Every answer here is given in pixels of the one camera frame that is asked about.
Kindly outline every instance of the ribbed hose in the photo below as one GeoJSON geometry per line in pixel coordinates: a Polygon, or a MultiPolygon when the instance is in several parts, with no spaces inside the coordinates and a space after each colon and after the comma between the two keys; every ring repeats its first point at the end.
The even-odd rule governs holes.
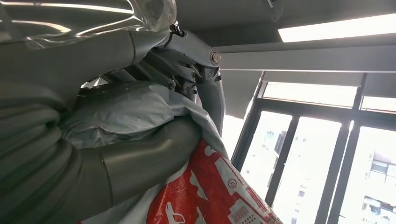
{"type": "Polygon", "coordinates": [[[0,109],[0,223],[44,223],[73,191],[80,157],[58,121],[44,105],[0,109]]]}
{"type": "Polygon", "coordinates": [[[0,109],[1,224],[75,224],[97,215],[178,171],[201,136],[191,118],[177,118],[149,140],[76,150],[61,139],[58,121],[42,104],[0,109]]]}

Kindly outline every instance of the ceiling light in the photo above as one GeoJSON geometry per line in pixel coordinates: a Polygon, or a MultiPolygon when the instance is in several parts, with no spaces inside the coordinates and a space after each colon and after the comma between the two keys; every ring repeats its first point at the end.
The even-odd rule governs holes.
{"type": "Polygon", "coordinates": [[[283,42],[396,33],[396,14],[279,29],[283,42]]]}
{"type": "Polygon", "coordinates": [[[113,8],[113,7],[105,7],[105,6],[94,6],[94,5],[84,5],[84,4],[70,4],[70,3],[45,3],[45,2],[8,2],[1,1],[0,4],[5,6],[35,6],[35,7],[64,7],[64,8],[81,8],[81,9],[90,9],[90,10],[98,10],[105,12],[113,12],[113,13],[125,13],[125,14],[134,14],[134,9],[122,9],[122,8],[113,8]]]}

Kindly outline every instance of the window frame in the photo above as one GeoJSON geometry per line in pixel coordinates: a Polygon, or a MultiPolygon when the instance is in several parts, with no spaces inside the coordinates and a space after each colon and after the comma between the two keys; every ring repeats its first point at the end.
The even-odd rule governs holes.
{"type": "Polygon", "coordinates": [[[372,172],[385,175],[385,179],[384,179],[383,183],[386,183],[388,177],[396,178],[396,176],[392,176],[392,175],[389,175],[389,174],[388,174],[388,172],[389,172],[389,166],[395,166],[395,165],[394,165],[394,164],[391,164],[391,163],[387,163],[387,162],[381,162],[381,161],[378,161],[378,160],[373,160],[373,163],[372,163],[371,169],[370,169],[369,178],[371,178],[371,173],[372,173],[372,172]],[[377,163],[384,163],[384,164],[386,165],[386,172],[382,172],[382,171],[373,169],[373,166],[374,166],[374,165],[376,165],[376,166],[381,166],[381,165],[379,165],[379,164],[374,164],[374,162],[377,162],[377,163]]]}
{"type": "MultiPolygon", "coordinates": [[[[365,73],[361,86],[364,86],[366,78],[367,74],[365,73]]],[[[396,115],[392,113],[360,110],[363,98],[362,87],[357,89],[353,107],[342,108],[263,98],[267,83],[262,80],[263,78],[260,79],[258,91],[255,94],[251,110],[247,114],[231,163],[238,171],[241,170],[262,111],[282,113],[293,117],[289,129],[286,132],[285,141],[265,198],[265,202],[269,206],[272,206],[282,177],[283,164],[287,160],[299,118],[310,117],[341,123],[342,126],[335,144],[327,180],[315,220],[315,224],[338,223],[360,127],[366,126],[394,130],[396,127],[396,115]],[[354,128],[349,131],[349,124],[352,121],[354,121],[354,128]]]]}

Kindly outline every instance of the window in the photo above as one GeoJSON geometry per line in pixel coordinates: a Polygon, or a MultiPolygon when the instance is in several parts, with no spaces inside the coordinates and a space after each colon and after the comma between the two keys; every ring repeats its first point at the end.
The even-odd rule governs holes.
{"type": "Polygon", "coordinates": [[[236,144],[238,143],[238,138],[242,131],[244,122],[244,119],[239,119],[230,115],[224,116],[221,138],[230,159],[234,153],[236,144]]]}
{"type": "Polygon", "coordinates": [[[363,97],[361,110],[396,112],[396,98],[363,97]]]}
{"type": "Polygon", "coordinates": [[[352,108],[357,87],[269,82],[264,98],[352,108]]]}
{"type": "Polygon", "coordinates": [[[298,196],[299,196],[299,197],[304,197],[304,195],[305,195],[305,192],[303,192],[303,191],[299,191],[299,192],[298,192],[298,196]]]}
{"type": "Polygon", "coordinates": [[[371,170],[385,174],[388,171],[388,164],[374,160],[373,165],[371,166],[371,170]]]}
{"type": "Polygon", "coordinates": [[[396,166],[374,160],[371,165],[370,179],[396,186],[396,166]]]}
{"type": "Polygon", "coordinates": [[[262,111],[243,163],[243,178],[263,199],[271,183],[291,119],[290,115],[262,111]]]}

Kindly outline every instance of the plastic wrap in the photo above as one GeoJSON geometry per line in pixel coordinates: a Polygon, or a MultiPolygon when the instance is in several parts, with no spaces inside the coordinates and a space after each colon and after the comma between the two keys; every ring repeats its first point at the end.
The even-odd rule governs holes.
{"type": "Polygon", "coordinates": [[[0,42],[48,48],[128,29],[159,31],[176,20],[175,0],[1,0],[0,42]]]}
{"type": "Polygon", "coordinates": [[[94,87],[78,104],[62,124],[77,148],[144,139],[175,116],[191,116],[203,131],[190,161],[167,181],[82,224],[281,223],[230,164],[208,113],[184,96],[130,82],[94,87]]]}

